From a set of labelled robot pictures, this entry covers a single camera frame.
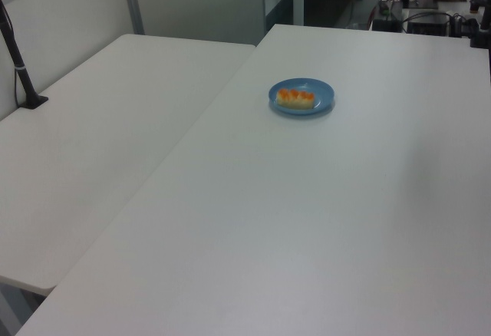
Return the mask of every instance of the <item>cable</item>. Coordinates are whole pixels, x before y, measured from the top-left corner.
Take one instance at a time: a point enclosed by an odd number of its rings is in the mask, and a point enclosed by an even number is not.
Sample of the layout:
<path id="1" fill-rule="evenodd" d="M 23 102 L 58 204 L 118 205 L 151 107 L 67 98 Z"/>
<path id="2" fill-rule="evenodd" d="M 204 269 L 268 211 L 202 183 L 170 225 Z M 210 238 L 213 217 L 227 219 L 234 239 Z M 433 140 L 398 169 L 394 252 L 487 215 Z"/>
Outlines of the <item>cable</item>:
<path id="1" fill-rule="evenodd" d="M 432 16 L 432 15 L 446 15 L 449 18 L 453 18 L 452 15 L 447 14 L 446 12 L 420 12 L 418 14 L 411 15 L 409 18 L 404 19 L 401 22 L 401 24 L 405 23 L 406 21 L 411 21 L 414 19 L 424 18 L 425 16 Z"/>
<path id="2" fill-rule="evenodd" d="M 14 69 L 14 99 L 15 99 L 15 106 L 18 106 L 18 100 L 17 100 L 17 70 Z"/>

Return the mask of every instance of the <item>tabletop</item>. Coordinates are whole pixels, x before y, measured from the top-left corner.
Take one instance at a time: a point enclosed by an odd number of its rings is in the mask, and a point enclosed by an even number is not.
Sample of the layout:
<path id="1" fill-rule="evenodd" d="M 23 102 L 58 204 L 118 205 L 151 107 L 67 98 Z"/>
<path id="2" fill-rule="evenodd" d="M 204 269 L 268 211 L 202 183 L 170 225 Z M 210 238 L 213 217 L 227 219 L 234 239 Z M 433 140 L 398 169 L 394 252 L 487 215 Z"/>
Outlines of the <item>tabletop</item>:
<path id="1" fill-rule="evenodd" d="M 19 336 L 487 336 L 490 156 L 487 51 L 275 26 Z"/>
<path id="2" fill-rule="evenodd" d="M 254 47 L 124 35 L 0 123 L 0 281 L 49 293 Z"/>

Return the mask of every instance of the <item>plate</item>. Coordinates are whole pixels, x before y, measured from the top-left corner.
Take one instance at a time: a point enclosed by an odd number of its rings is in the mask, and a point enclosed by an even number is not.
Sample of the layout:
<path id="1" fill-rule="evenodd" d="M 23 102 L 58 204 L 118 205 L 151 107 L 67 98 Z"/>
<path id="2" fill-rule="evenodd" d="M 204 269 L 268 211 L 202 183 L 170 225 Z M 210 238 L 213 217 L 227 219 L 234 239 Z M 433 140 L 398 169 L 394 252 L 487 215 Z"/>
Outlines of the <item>plate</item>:
<path id="1" fill-rule="evenodd" d="M 279 106 L 276 103 L 276 94 L 282 88 L 286 89 L 296 89 L 298 91 L 307 91 L 314 94 L 314 108 L 309 110 L 293 110 L 291 108 L 286 108 Z M 334 100 L 334 89 L 332 87 L 323 82 L 318 81 L 317 79 L 310 79 L 307 77 L 297 77 L 295 79 L 288 79 L 286 81 L 280 81 L 279 83 L 272 86 L 269 90 L 269 100 L 271 101 L 272 106 L 284 112 L 286 114 L 291 115 L 312 115 L 327 110 L 329 106 L 331 106 L 332 101 Z"/>

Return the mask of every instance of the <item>desk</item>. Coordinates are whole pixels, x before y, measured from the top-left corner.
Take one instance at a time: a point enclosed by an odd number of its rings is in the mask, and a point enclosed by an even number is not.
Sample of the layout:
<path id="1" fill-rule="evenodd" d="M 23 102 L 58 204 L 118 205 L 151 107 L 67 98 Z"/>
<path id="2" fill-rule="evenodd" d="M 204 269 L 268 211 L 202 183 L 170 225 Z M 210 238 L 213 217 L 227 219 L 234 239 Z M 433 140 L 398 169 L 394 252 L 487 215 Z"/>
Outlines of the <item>desk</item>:
<path id="1" fill-rule="evenodd" d="M 0 123 L 0 282 L 46 295 L 252 53 L 125 35 Z"/>
<path id="2" fill-rule="evenodd" d="M 276 25 L 18 336 L 488 336 L 489 156 L 487 51 Z"/>

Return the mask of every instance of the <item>floor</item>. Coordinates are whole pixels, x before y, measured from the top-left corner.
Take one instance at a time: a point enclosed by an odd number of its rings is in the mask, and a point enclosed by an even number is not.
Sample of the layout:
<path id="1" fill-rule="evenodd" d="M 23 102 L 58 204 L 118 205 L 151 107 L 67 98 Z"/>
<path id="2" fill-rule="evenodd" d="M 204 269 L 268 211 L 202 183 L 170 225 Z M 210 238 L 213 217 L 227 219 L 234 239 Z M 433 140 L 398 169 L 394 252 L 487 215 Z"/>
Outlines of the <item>floor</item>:
<path id="1" fill-rule="evenodd" d="M 359 24 L 366 28 L 368 18 L 378 0 L 355 0 L 350 20 L 352 0 L 305 0 L 304 25 L 324 28 L 346 28 Z M 293 24 L 293 6 L 286 4 L 276 24 Z"/>

